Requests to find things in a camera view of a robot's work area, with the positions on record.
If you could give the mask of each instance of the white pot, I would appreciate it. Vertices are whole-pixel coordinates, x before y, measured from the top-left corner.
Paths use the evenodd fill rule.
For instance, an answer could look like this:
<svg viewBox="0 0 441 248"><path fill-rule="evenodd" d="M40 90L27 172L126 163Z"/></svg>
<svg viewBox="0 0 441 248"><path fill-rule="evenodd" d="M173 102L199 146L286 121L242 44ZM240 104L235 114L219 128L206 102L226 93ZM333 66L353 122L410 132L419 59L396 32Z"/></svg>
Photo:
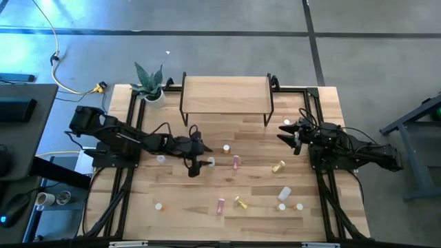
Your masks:
<svg viewBox="0 0 441 248"><path fill-rule="evenodd" d="M151 101L147 98L144 98L144 99L146 101L146 105L152 109L160 109L165 104L165 94L164 94L164 91L162 91L162 90L161 90L161 95L155 101Z"/></svg>

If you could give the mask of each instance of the potted plant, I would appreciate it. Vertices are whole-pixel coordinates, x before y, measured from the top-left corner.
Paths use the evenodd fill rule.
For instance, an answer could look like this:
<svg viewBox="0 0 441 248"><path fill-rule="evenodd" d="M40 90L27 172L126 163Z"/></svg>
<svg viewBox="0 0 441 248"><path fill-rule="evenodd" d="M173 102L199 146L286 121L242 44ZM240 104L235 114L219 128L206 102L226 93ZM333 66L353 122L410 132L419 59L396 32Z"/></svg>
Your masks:
<svg viewBox="0 0 441 248"><path fill-rule="evenodd" d="M137 62L135 62L136 73L141 85L130 84L133 90L138 92L138 99L145 99L147 106L160 108L165 104L165 95L161 83L163 82L163 65L154 75L149 74Z"/></svg>

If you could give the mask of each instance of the wood grain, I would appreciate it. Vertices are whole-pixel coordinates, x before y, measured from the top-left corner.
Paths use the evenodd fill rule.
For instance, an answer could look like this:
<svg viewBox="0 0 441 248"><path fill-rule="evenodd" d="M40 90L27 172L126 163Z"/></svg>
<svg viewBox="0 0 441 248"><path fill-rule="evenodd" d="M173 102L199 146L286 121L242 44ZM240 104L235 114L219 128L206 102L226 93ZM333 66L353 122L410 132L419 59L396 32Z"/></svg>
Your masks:
<svg viewBox="0 0 441 248"><path fill-rule="evenodd" d="M266 76L186 76L183 111L268 114L269 95Z"/></svg>
<svg viewBox="0 0 441 248"><path fill-rule="evenodd" d="M344 126L336 88L320 87L319 90L325 120ZM187 136L188 127L179 114L180 94L165 94L163 108L146 110L143 131L151 132L167 121L173 135ZM129 101L130 86L116 85L109 114L124 121ZM187 176L182 160L167 157L165 164L159 165L155 156L143 152L132 183L124 239L324 241L316 176L309 168L307 147L299 156L294 156L276 137L283 120L298 119L298 108L303 107L302 96L275 93L274 102L276 109L266 128L261 116L193 114L189 126L197 124L204 143L214 150L200 159L210 156L216 159L215 167L202 168L196 178ZM222 153L225 144L231 146L231 155ZM242 165L235 172L232 156L236 154ZM273 174L271 166L280 160L287 166L281 173ZM107 207L114 173L114 169L107 168L97 177L89 199L86 229ZM357 181L347 172L336 171L336 182L342 208L356 227L369 236ZM284 186L290 187L292 193L285 201L287 210L277 211L276 196ZM236 196L248 204L247 210L235 206ZM222 216L216 215L218 198L226 199ZM165 210L156 211L156 203L162 203ZM293 209L297 203L303 204L302 211ZM334 212L330 212L336 234Z"/></svg>

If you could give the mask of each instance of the black desk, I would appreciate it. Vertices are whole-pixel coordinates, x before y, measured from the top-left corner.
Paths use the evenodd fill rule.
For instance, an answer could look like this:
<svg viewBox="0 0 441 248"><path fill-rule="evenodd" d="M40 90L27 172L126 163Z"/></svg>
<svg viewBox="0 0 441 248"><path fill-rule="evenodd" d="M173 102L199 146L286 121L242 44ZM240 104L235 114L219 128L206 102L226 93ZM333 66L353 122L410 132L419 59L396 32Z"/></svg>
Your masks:
<svg viewBox="0 0 441 248"><path fill-rule="evenodd" d="M34 157L57 90L58 86L55 84L0 85L0 97L29 97L37 101L27 123L0 123L0 144L8 146L13 160L10 173L0 177L1 188L5 190L4 196L0 198L0 207L15 194L26 193L39 187L41 177L82 189L89 187L90 177ZM37 193L38 191L34 191L31 194L32 202L35 201ZM13 227L0 227L0 243L23 241L33 208L34 205L30 204L20 221Z"/></svg>

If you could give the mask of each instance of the small pink bottle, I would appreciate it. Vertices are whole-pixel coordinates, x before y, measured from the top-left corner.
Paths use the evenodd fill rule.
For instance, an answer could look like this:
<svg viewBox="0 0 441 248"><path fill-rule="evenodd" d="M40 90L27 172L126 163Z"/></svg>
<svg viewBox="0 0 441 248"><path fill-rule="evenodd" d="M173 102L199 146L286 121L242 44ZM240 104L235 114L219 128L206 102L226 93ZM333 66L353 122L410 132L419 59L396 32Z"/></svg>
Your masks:
<svg viewBox="0 0 441 248"><path fill-rule="evenodd" d="M216 213L218 215L221 215L223 213L223 205L225 204L224 198L219 198L218 200L218 209L216 210Z"/></svg>
<svg viewBox="0 0 441 248"><path fill-rule="evenodd" d="M237 155L233 156L233 169L238 169L240 165L240 157Z"/></svg>

